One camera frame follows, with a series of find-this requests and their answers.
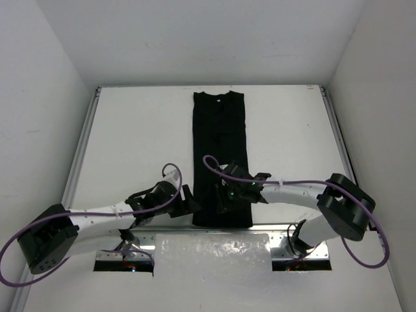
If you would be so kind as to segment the black t-shirt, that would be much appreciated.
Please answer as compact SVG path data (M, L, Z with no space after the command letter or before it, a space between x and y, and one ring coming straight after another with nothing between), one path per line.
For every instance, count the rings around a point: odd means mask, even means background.
M220 164L235 161L248 169L244 94L195 92L193 100L193 195L201 211L193 215L192 223L208 228L250 228L253 226L250 203L236 211L217 213L215 184L221 178L203 163L205 155L212 155Z

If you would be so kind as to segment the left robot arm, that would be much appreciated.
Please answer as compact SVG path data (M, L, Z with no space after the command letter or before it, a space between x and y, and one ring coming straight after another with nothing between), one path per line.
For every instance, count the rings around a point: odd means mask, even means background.
M31 273L43 274L67 257L129 246L134 239L132 229L149 224L156 216L176 218L200 209L187 185L177 190L161 181L107 207L75 211L53 205L18 237L18 244Z

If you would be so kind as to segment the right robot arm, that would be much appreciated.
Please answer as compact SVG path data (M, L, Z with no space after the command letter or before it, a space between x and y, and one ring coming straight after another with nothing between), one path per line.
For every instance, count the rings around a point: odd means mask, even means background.
M343 174L332 174L325 181L275 181L270 173L252 176L236 164L213 172L219 176L214 185L217 213L253 204L286 204L318 212L287 232L284 254L289 257L304 257L328 239L361 241L376 207L374 199Z

